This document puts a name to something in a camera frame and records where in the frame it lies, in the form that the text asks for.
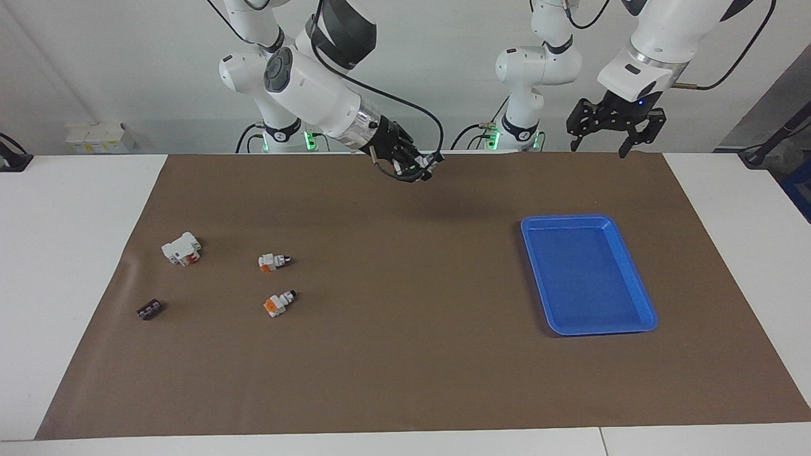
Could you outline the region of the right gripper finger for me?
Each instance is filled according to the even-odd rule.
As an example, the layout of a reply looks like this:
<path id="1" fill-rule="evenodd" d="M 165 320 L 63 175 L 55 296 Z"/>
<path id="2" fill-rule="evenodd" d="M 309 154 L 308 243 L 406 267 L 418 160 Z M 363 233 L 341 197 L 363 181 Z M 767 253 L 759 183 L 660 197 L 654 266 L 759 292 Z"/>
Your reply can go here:
<path id="1" fill-rule="evenodd" d="M 429 167 L 401 167 L 397 160 L 388 161 L 381 158 L 374 158 L 374 166 L 388 178 L 398 182 L 412 184 L 412 182 L 431 179 Z"/>
<path id="2" fill-rule="evenodd" d="M 398 125 L 398 164 L 401 167 L 434 167 L 443 160 L 442 153 L 421 153 L 414 139 Z"/>

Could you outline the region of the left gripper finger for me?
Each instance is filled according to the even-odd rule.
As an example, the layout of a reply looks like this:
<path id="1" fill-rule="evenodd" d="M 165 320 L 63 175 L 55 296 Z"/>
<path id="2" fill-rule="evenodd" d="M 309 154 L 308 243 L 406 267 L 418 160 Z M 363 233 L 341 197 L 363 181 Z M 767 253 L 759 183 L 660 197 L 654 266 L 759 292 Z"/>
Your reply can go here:
<path id="1" fill-rule="evenodd" d="M 577 152 L 580 143 L 586 136 L 599 130 L 599 117 L 597 116 L 599 108 L 599 104 L 585 98 L 580 98 L 577 101 L 566 119 L 566 130 L 572 137 L 570 141 L 570 150 L 572 152 Z"/>
<path id="2" fill-rule="evenodd" d="M 651 112 L 647 113 L 644 121 L 646 124 L 642 130 L 637 130 L 636 124 L 629 124 L 626 128 L 627 138 L 620 146 L 620 158 L 625 159 L 632 147 L 640 144 L 651 144 L 657 138 L 658 133 L 660 133 L 661 128 L 667 121 L 665 110 L 652 109 Z"/>

